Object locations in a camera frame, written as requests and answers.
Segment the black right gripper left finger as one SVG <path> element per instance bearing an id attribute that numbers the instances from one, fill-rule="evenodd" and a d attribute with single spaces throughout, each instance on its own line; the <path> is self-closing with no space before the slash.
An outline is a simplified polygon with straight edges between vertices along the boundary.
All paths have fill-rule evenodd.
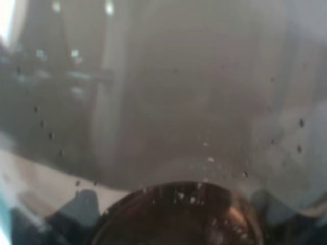
<path id="1" fill-rule="evenodd" d="M 100 218 L 97 194 L 82 190 L 41 224 L 32 223 L 18 208 L 11 214 L 12 244 L 89 244 Z"/>

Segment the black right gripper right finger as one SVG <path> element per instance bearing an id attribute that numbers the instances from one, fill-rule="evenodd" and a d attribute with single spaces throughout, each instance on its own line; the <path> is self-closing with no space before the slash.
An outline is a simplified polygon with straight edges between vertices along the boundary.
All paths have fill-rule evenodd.
<path id="1" fill-rule="evenodd" d="M 264 244 L 326 244 L 326 194 L 295 209 L 258 190 L 250 203 L 259 215 Z"/>

